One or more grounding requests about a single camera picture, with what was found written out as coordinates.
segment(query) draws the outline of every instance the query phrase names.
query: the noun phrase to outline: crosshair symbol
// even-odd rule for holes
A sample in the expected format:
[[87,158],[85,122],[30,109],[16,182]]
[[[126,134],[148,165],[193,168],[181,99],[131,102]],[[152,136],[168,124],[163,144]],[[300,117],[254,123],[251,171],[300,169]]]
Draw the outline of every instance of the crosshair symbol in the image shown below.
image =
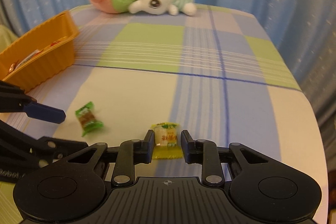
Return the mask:
[[166,184],[166,185],[168,186],[168,185],[170,185],[170,184],[172,184],[172,183],[174,183],[174,182],[172,182],[171,180],[165,180],[163,183]]

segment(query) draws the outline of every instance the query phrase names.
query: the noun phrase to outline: orange basket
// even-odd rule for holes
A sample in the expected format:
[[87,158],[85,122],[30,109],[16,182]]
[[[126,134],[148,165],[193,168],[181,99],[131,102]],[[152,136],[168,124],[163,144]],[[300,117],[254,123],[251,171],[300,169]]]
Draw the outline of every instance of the orange basket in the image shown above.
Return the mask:
[[[17,85],[25,92],[71,66],[75,61],[73,39],[79,34],[69,11],[64,11],[31,29],[0,53],[0,79]],[[42,50],[55,41],[56,45],[41,52],[9,75],[17,61],[35,50]]]

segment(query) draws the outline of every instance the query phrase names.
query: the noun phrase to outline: black robotic gripper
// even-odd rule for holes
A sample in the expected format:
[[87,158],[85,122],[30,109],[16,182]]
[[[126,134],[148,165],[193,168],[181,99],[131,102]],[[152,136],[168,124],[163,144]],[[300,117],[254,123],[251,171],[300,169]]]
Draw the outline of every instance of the black robotic gripper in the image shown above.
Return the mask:
[[[240,143],[217,147],[181,133],[185,162],[202,177],[134,177],[152,160],[154,133],[120,147],[96,143],[21,178],[13,192],[22,224],[314,223],[321,189],[308,175]],[[111,182],[105,181],[115,162]],[[232,181],[225,181],[221,163]]]

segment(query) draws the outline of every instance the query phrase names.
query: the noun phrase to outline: checkered tablecloth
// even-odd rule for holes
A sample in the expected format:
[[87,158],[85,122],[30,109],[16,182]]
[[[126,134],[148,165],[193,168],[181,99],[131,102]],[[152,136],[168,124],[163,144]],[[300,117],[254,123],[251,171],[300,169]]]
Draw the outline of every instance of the checkered tablecloth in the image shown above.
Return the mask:
[[[194,139],[240,142],[312,176],[324,194],[315,219],[325,223],[327,173],[313,111],[253,15],[207,5],[194,17],[110,15],[90,5],[72,15],[81,31],[75,64],[30,92],[67,119],[60,126],[22,113],[3,120],[36,138],[110,146],[142,139],[153,123],[178,122]],[[105,128],[82,138],[74,111],[88,101]],[[200,171],[182,159],[135,169],[136,176]]]

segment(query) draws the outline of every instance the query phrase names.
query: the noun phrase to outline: plush toy eye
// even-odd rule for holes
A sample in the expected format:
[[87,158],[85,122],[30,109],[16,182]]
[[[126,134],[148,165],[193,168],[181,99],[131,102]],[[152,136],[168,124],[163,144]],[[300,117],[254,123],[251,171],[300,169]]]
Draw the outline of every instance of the plush toy eye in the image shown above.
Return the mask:
[[149,6],[151,8],[158,8],[159,6],[161,5],[160,1],[159,0],[151,0],[149,2]]

